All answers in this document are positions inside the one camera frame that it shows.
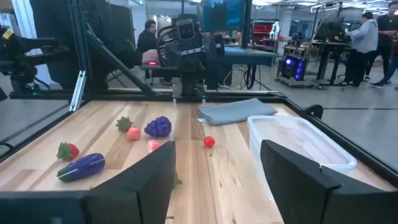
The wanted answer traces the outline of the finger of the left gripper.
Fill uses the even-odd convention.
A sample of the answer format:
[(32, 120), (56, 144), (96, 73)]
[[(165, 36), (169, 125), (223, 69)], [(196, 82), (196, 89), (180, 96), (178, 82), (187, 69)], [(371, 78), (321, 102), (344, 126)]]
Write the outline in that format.
[(188, 71), (190, 68), (190, 55), (180, 53), (177, 59), (177, 69), (179, 71)]
[(204, 56), (203, 52), (197, 52), (197, 53), (192, 54), (191, 65), (192, 65), (194, 71), (204, 71), (204, 66), (201, 62), (203, 59), (203, 56)]

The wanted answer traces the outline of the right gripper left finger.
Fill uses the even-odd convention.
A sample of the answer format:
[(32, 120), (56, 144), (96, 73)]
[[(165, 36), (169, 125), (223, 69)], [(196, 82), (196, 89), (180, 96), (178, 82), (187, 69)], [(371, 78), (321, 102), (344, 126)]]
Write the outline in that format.
[(167, 141), (90, 190), (88, 224), (164, 224), (174, 187), (175, 142)]

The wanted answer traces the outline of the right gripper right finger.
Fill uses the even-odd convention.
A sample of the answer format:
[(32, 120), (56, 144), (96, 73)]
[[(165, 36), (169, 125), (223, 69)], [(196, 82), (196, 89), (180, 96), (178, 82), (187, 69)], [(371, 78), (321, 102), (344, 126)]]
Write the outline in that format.
[(354, 224), (358, 213), (347, 196), (338, 196), (344, 174), (287, 149), (261, 142), (266, 181), (285, 224)]

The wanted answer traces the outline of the pink round toy fruit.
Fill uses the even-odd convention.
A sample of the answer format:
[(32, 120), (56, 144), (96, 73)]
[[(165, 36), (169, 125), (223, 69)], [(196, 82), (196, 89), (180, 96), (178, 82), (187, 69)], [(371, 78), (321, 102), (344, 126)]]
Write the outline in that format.
[(129, 128), (127, 131), (127, 138), (130, 140), (139, 140), (141, 138), (141, 130), (138, 128)]
[(153, 151), (157, 150), (159, 147), (160, 144), (154, 139), (149, 140), (147, 143), (147, 150), (149, 153), (152, 153)]

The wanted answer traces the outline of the purple toy grape bunch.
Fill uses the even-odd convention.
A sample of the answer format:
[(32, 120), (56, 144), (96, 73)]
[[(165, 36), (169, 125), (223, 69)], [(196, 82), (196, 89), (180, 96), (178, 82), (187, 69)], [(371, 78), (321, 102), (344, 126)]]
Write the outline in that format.
[(166, 137), (172, 130), (172, 123), (170, 120), (161, 116), (147, 124), (144, 132), (152, 137)]

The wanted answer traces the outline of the purple toy eggplant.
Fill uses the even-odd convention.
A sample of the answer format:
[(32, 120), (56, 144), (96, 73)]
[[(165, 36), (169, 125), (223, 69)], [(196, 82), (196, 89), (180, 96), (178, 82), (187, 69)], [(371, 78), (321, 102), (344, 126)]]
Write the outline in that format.
[(62, 182), (84, 179), (102, 171), (105, 163), (105, 158), (102, 154), (89, 154), (60, 169), (57, 173), (57, 179)]

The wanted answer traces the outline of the red toy strawberry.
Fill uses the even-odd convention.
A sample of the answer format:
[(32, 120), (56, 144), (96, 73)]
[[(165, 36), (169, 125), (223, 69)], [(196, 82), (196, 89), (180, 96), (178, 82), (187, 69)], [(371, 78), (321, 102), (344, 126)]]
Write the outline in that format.
[(58, 147), (57, 158), (64, 161), (72, 161), (79, 155), (79, 153), (79, 149), (74, 144), (61, 142)]
[(129, 117), (122, 116), (119, 120), (117, 120), (116, 127), (121, 132), (126, 132), (131, 126), (133, 122)]

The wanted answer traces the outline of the clear plastic tupperware container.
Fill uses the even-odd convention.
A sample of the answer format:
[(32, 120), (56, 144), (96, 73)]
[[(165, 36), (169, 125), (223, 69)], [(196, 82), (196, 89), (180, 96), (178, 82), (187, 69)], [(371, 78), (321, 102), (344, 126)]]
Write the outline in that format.
[(261, 142), (273, 141), (295, 151), (317, 163), (342, 174), (355, 169), (357, 160), (334, 140), (316, 128), (309, 121), (295, 116), (250, 116), (249, 148), (257, 176), (264, 186), (266, 195), (274, 201), (268, 186), (260, 157)]

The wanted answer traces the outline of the person's hand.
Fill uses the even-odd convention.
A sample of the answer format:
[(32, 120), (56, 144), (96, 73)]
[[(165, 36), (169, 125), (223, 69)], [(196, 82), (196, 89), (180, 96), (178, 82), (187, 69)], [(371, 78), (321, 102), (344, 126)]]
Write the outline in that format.
[(149, 64), (151, 62), (159, 63), (159, 56), (156, 49), (147, 50), (142, 54), (143, 64)]

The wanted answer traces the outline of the person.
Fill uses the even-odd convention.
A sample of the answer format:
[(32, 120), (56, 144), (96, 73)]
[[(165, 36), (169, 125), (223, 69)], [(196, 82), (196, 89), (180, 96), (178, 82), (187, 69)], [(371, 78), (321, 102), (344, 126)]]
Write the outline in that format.
[(137, 41), (137, 49), (141, 53), (144, 53), (148, 50), (157, 48), (157, 27), (156, 21), (148, 20), (145, 23), (145, 29), (139, 34), (139, 38)]
[(353, 87), (359, 87), (368, 66), (369, 54), (377, 49), (378, 24), (373, 19), (373, 13), (365, 12), (362, 15), (362, 24), (359, 29), (348, 31), (345, 36), (351, 39), (351, 52), (346, 64), (344, 82)]
[[(87, 21), (104, 46), (127, 68), (140, 66), (145, 53), (133, 49), (122, 36), (123, 30), (128, 28), (129, 16), (123, 14), (124, 21), (117, 21), (117, 13), (111, 10), (106, 0), (82, 0), (82, 3)], [(70, 50), (67, 60), (47, 64), (51, 79), (64, 90), (74, 89), (79, 66), (69, 0), (30, 0), (30, 5), (37, 37), (57, 39)]]
[(383, 62), (384, 78), (387, 77), (387, 72), (390, 66), (390, 57), (393, 49), (393, 35), (398, 32), (398, 0), (392, 1), (388, 5), (389, 12), (377, 18), (379, 26), (377, 49), (369, 54), (368, 69), (366, 75), (370, 74), (373, 63), (378, 55), (381, 55)]

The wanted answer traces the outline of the grey computer desk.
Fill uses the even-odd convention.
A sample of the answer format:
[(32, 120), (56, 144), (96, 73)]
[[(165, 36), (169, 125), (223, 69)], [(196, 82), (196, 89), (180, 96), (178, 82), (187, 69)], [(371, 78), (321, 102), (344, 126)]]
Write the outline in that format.
[(267, 65), (281, 57), (278, 53), (266, 52), (255, 49), (242, 49), (239, 47), (227, 47), (224, 55), (216, 56), (214, 59), (206, 58), (206, 61), (216, 63), (246, 64), (246, 65)]

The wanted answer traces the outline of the black PC tower blue lights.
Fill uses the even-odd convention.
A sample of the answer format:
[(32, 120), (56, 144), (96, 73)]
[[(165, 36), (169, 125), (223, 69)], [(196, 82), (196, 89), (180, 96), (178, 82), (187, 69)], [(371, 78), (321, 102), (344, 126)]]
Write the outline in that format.
[(282, 76), (287, 79), (304, 81), (307, 59), (294, 55), (286, 55), (282, 64)]

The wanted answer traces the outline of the person's leg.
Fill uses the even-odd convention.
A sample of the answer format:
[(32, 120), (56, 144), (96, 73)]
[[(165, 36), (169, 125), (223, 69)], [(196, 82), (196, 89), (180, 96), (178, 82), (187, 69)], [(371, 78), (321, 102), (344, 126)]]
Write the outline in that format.
[(391, 79), (391, 77), (393, 76), (394, 72), (397, 69), (398, 69), (398, 57), (394, 57), (384, 77), (379, 82), (371, 83), (371, 86), (376, 88), (382, 88), (384, 85), (387, 85), (387, 82)]

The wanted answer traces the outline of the black aluminium rig frame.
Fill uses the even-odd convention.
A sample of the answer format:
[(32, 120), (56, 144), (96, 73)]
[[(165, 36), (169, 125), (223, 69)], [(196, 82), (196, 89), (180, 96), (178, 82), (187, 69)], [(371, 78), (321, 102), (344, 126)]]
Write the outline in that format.
[[(251, 90), (205, 90), (196, 96), (180, 96), (171, 89), (155, 89), (142, 83), (130, 70), (117, 59), (93, 34), (82, 31), (85, 18), (83, 15), (82, 0), (69, 0), (70, 14), (73, 25), (73, 33), (75, 39), (75, 47), (78, 54), (79, 71), (86, 71), (86, 83), (83, 93), (83, 100), (88, 103), (90, 101), (176, 101), (184, 103), (199, 103), (207, 101), (212, 103), (230, 103), (239, 100), (248, 100), (257, 98), (263, 103), (284, 104), (290, 108), (299, 117), (311, 122), (319, 128), (324, 134), (332, 138), (343, 149), (352, 153), (362, 165), (363, 173), (369, 177), (374, 175), (380, 178), (385, 184), (389, 184), (398, 189), (398, 171), (383, 163), (379, 158), (365, 149), (358, 146), (339, 132), (335, 131), (321, 119), (311, 114), (306, 114), (303, 108), (297, 106), (286, 96), (278, 91), (251, 91)], [(126, 76), (131, 78), (136, 84), (136, 88), (128, 88), (124, 90), (111, 89), (104, 91), (96, 91), (92, 85), (93, 76), (91, 74), (91, 63), (88, 48), (95, 48), (96, 52), (106, 58), (108, 63), (113, 64), (118, 70), (122, 71)]]

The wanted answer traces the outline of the silver metal bracket bar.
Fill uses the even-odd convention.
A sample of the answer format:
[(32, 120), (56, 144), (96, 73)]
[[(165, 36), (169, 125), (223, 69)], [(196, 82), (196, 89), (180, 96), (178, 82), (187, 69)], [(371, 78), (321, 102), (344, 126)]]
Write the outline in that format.
[(81, 99), (84, 93), (86, 83), (86, 71), (80, 70), (76, 80), (75, 89), (70, 102), (69, 112), (75, 112), (80, 108)]

